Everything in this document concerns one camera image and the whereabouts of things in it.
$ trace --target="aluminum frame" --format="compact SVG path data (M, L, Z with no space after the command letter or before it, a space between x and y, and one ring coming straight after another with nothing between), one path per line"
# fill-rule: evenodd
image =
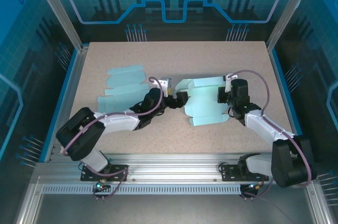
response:
M78 88L78 84L80 81L83 65L85 63L88 45L84 45L81 51L78 51L75 57L74 66L72 68L69 81L67 84L67 88L64 93L64 99L60 107L60 112L58 114L57 120L55 122L55 126L52 132L52 137L50 144L47 149L47 153L43 159L44 162L48 162L50 156L52 155L52 151L55 143L57 143L57 128L60 128L68 119L71 113L72 105L74 102L76 90Z
M74 48L77 51L81 52L83 44L72 22L70 21L65 9L63 8L61 1L60 0L47 0L47 2L51 6L54 14L56 15L59 22L61 23L64 31L66 32Z
M301 0L289 0L286 4L276 26L274 27L268 41L267 41L267 48L268 52L271 52L275 47L278 39L280 38L281 34L283 33L286 25L290 21L293 13L298 8Z
M312 181L312 183L309 184L306 189L317 223L320 224L337 223L336 220L334 220L334 217L330 212L330 208L327 205L327 201L324 196L319 180L316 179Z

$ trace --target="wire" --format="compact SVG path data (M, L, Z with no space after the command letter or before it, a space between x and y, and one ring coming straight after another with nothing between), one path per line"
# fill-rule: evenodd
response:
M264 85L266 87L266 92L267 92L267 100L266 100L266 103L261 111L261 116L263 118L263 120L265 122L267 122L271 127L273 127L274 129L276 129L279 133L283 134L285 137L287 137L290 142L295 146L295 148L297 149L297 151L299 152L303 162L304 162L304 165L305 165L305 168L306 168L306 171L307 171L307 181L306 183L302 183L302 184L299 184L298 186L302 186L302 187L306 187L308 186L310 183L311 183L311 180L312 180L312 175L311 175L311 168L310 168L310 165L309 163L307 162L307 159L303 153L303 151L301 150L301 148L297 145L297 143L294 141L293 138L291 138L287 133L284 132L283 129L279 128L278 126L276 126L275 124L273 124L272 122L270 122L264 115L264 111L266 109L266 107L268 106L269 102L270 102L270 90L269 90L269 86L268 86L268 83L267 81L264 79L264 77L262 75L260 75L259 73L255 72L255 71L252 71L252 70L240 70L240 71L237 71L237 72L234 72L232 75L229 76L229 78L231 78L232 76L234 76L235 74L239 74L241 72L251 72L251 73L254 73L256 74L258 77L261 78L261 80L264 82Z
M110 173L110 174L102 174L102 173L99 173L97 171L95 171L93 168L91 168L90 166L86 165L87 169L89 169L92 173L94 173L95 175L99 175L99 176L103 176L105 178L108 178L110 176L113 176L113 175L118 175L118 174L121 174L123 172L128 172L128 168L125 168L123 170L119 170L115 173Z
M112 191L112 193L109 194L109 195L106 196L106 197L102 196L102 200L110 198L111 196L113 196L113 195L118 191L118 189L120 188L120 186L121 186L123 180L127 177L127 174L128 174L128 171L126 171L126 173L123 175L121 181L118 183L118 185L116 186L116 188ZM93 190L93 196L94 196L97 200L99 199L99 197L97 197L96 194L95 194L95 189Z
M218 165L218 171L219 171L220 173L222 173L222 171L220 170L220 167L221 167L221 165L223 165L223 164L229 165L229 163L227 163L227 162L222 162L222 163L220 163L220 165Z
M229 117L234 117L233 115L231 115L231 114L229 113L230 110L231 110L231 107L229 107L229 109L228 109L228 115L229 115Z
M254 194L249 193L249 192L245 192L244 194L250 195L252 196L253 199L257 199L258 197L256 197ZM260 198L262 200L264 200L265 202L268 202L269 204L272 204L278 211L280 211L281 214L283 214L291 223L296 224L296 222L294 222L281 208L279 208L279 206L275 203L273 203L272 201L265 199L265 198Z
M79 165L78 165L78 169L79 171L82 171L82 169L80 169L80 165L83 164L83 162L80 162Z
M232 76L236 75L236 74L239 74L241 72L251 72L255 75L257 75L258 77L261 78L261 80L264 82L264 85L265 85L265 88L266 88L266 92L267 92L267 99L266 99L266 103L262 109L262 112L261 112L261 115L263 116L264 114L264 111L266 109L266 107L268 107L268 104L270 102L270 90L269 90L269 86L268 86L268 83L266 82L266 80L264 79L264 77L262 75L260 75L259 73L253 71L253 70L249 70L249 69L246 69L246 70L239 70L237 72L234 72L232 75L229 76L229 78L231 78Z
M75 137L67 144L67 146L64 148L63 150L63 154L66 155L66 152L67 150L71 147L71 145L81 136L81 134L83 134L90 126L92 126L93 124L95 124L97 121L100 121L106 117L109 117L109 116L112 116L112 115L125 115L125 116L145 116L145 115L148 115L150 114L151 112L154 112L161 104L162 102L162 98L163 98L163 89L162 89L162 86L161 86L161 83L159 82L159 80L157 80L156 78L154 77L149 77L149 81L150 82L154 82L156 81L157 84L159 85L159 88L161 90L160 92L160 96L159 96L159 100L158 100L158 103L156 104L156 106L154 108L152 108L151 110L147 111L147 112L144 112L144 113L127 113L127 112L112 112L112 113L108 113L108 114L104 114L103 116L100 116L96 119L94 119L93 121L91 121L90 123L88 123L81 131L79 131L77 133L77 135L75 135Z
M263 197L266 193L268 193L268 191L271 189L272 184L274 183L274 179L271 178L271 181L269 183L269 186L266 188L266 190L261 193L260 195L255 195L254 199L260 199L261 197Z

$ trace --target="metal base plate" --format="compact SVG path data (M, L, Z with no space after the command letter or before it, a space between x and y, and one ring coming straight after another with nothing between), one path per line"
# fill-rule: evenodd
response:
M262 176L261 174L248 174L247 178L244 179L238 169L237 165L230 164L222 164L220 166L220 170L222 172L222 181L223 182L242 182L242 181L252 181L252 182L260 182L262 178L264 181L269 181L268 176Z
M117 172L119 170L123 170L128 168L128 165L112 165L110 169L110 173ZM110 176L107 179L107 182L120 182L121 179L123 178L123 173L117 174ZM86 181L86 182L97 182L102 179L102 176L95 175L93 174L89 169L86 168L86 166L83 166L82 168L82 174L81 174L81 181Z

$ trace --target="enclosure floor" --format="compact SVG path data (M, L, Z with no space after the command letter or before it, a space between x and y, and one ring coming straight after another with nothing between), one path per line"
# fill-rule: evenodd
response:
M82 107L96 111L97 97L105 95L107 71L133 64L144 66L146 77L182 79L223 76L241 69L261 73L270 88L266 114L280 126L290 124L264 42L106 42L90 43L76 97L75 114ZM254 74L248 80L251 101L263 107L267 93ZM97 149L104 153L248 153L270 147L255 132L235 119L213 125L192 126L184 109L166 109L151 124L137 131L120 131L101 137Z

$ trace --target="purple cable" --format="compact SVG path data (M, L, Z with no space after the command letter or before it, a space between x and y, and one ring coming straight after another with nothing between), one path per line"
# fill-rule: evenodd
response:
M162 86L161 86L161 83L159 82L159 80L157 80L156 78L154 77L149 77L149 81L150 82L154 82L156 81L160 90L161 90L161 93L160 93L160 96L159 96L159 100L158 100L158 103L156 104L156 106L154 108L152 108L151 110L147 111L147 112L144 112L144 113L125 113L125 112L112 112L112 113L108 113L108 114L105 114L103 116L100 116L96 119L94 119L93 121L91 121L90 123L88 123L81 131L79 131L77 133L77 135L75 135L75 137L68 143L68 145L64 148L62 154L66 155L66 152L67 150L70 148L70 146L81 136L81 134L83 134L90 126L92 126L94 123L96 123L97 121L100 121L101 119L104 119L108 116L112 116L112 115L126 115L126 116L145 116L145 115L148 115L150 114L151 112L155 111L161 104L161 101L162 101L162 98L163 98L163 89L162 89Z
M113 195L118 191L118 188L120 188L120 186L121 186L123 180L126 178L127 174L128 174L128 171L126 171L126 173L125 173L124 176L122 177L121 181L118 183L118 185L116 186L116 188L112 191L112 193L109 194L109 195L106 196L106 197L102 197L103 200L104 200L104 199L110 198L111 196L113 196ZM98 199L98 197L97 197L96 194L95 194L95 189L93 190L93 196L94 196L95 198Z
M262 193L262 194L260 194L260 195L254 195L254 194L251 194L251 193L247 193L247 192L245 192L245 194L251 194L251 195L253 195L254 197L253 197L253 199L259 199L259 198L261 198L261 197L263 197L266 193L268 193L268 191L270 190L270 188L271 188L271 186L272 186L272 184L274 183L274 179L273 178L271 178L271 181L270 181L270 183L269 183L269 186L268 186L268 188L266 188L266 190Z
M301 150L301 148L297 145L297 143L294 141L293 138L291 138L288 134L286 134L282 129L280 129L278 126L274 125L273 123L271 123L265 116L264 116L264 111L266 109L266 107L268 106L269 104L269 101L270 101L270 90L269 90L269 86L268 86L268 83L266 82L266 80L263 78L262 75L260 75L259 73L255 72L255 71L252 71L252 70L240 70L240 71L237 71L237 72L234 72L232 75L230 75L229 77L231 78L232 76L234 76L235 74L239 74L241 72L251 72L251 73L254 73L255 75L257 75L258 77L261 78L261 80L264 82L264 85L266 87L266 91L267 91L267 100L266 100L266 103L262 109L262 112L261 112L261 116L263 118L263 120L265 122L267 122L271 127L273 127L274 129L276 129L279 133L282 133L284 136L286 136L290 141L291 143L295 146L295 148L297 149L297 151L299 152L303 162L304 162L304 165L306 167L306 171L307 171L307 181L306 183L302 183L302 184L299 184L299 186L302 186L302 187L306 187L308 186L310 183L311 183L311 169L310 169L310 165L308 164L307 162L307 159L303 153L303 151Z
M263 78L262 75L260 75L259 73L255 72L255 71L253 71L253 70L249 70L249 69L247 69L247 70L239 70L239 71L237 71L237 72L234 72L232 75L229 76L229 78L231 78L232 76L234 76L234 75L236 75L236 74L239 74L239 73L241 73L241 72L251 72L251 73L257 75L258 77L260 77L261 80L264 82L264 85L265 85L265 88L266 88L266 92L267 92L267 93L266 93L266 94L267 94L267 99L266 99L266 103L265 103L265 105L264 105L264 107L263 107L263 109L262 109L262 112L261 112L261 114L262 114L262 116L263 116L264 111L265 111L266 107L268 107L268 104L269 104L269 102L270 102L270 90L269 90L268 83L266 82L266 80Z

